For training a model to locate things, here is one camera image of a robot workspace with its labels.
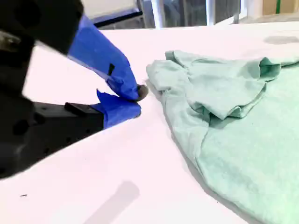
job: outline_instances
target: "screw hole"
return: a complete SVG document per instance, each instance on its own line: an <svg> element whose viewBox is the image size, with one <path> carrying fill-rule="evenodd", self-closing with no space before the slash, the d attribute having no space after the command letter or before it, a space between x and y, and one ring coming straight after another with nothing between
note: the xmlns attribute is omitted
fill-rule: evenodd
<svg viewBox="0 0 299 224"><path fill-rule="evenodd" d="M45 150L43 151L43 153L48 154L50 152L50 148L45 148Z"/></svg>
<svg viewBox="0 0 299 224"><path fill-rule="evenodd" d="M13 127L13 133L14 135L23 135L28 130L29 125L26 120L20 120L18 121L14 127Z"/></svg>
<svg viewBox="0 0 299 224"><path fill-rule="evenodd" d="M5 174L5 172L6 172L6 169L3 167L0 167L0 175Z"/></svg>

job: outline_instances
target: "white table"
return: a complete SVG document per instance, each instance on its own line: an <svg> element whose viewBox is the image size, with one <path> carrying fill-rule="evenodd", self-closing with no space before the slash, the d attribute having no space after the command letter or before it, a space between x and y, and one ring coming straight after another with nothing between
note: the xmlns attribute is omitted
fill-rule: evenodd
<svg viewBox="0 0 299 224"><path fill-rule="evenodd" d="M97 18L137 7L135 0L82 0L85 14Z"/></svg>
<svg viewBox="0 0 299 224"><path fill-rule="evenodd" d="M297 43L273 45L263 41L267 36L299 36L298 28L299 23L289 22L112 30L104 34L127 55L137 82L144 84L146 65L164 59L166 50L225 58L269 51L271 55L299 52ZM97 88L111 92L93 72L49 49L35 48L24 89L30 99L94 104ZM141 117L95 134L21 174L1 180L0 223L258 223L206 189L172 140L161 104L152 92L140 105Z"/></svg>

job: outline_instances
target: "cardboard box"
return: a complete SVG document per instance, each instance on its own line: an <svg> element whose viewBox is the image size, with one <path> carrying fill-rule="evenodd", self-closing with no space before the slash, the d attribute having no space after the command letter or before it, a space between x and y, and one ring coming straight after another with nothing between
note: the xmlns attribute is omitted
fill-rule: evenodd
<svg viewBox="0 0 299 224"><path fill-rule="evenodd" d="M277 0L263 0L263 15L276 14ZM299 9L299 0L280 0L280 13L294 13Z"/></svg>

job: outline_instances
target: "light green fabric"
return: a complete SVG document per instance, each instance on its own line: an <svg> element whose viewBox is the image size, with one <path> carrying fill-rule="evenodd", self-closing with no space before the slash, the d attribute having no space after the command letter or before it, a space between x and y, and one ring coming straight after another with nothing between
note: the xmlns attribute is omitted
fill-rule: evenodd
<svg viewBox="0 0 299 224"><path fill-rule="evenodd" d="M166 59L147 73L207 185L266 224L299 224L298 58Z"/></svg>

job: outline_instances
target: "blue tape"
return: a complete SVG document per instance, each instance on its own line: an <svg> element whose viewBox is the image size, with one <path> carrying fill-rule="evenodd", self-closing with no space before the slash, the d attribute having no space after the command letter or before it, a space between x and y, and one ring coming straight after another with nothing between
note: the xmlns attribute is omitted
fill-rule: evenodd
<svg viewBox="0 0 299 224"><path fill-rule="evenodd" d="M120 97L138 99L137 83L128 59L85 15L80 21L68 57L96 72ZM114 69L108 75L111 64Z"/></svg>
<svg viewBox="0 0 299 224"><path fill-rule="evenodd" d="M136 118L141 114L141 107L134 102L127 101L97 90L99 104L91 105L104 114L104 129L117 125L128 119Z"/></svg>

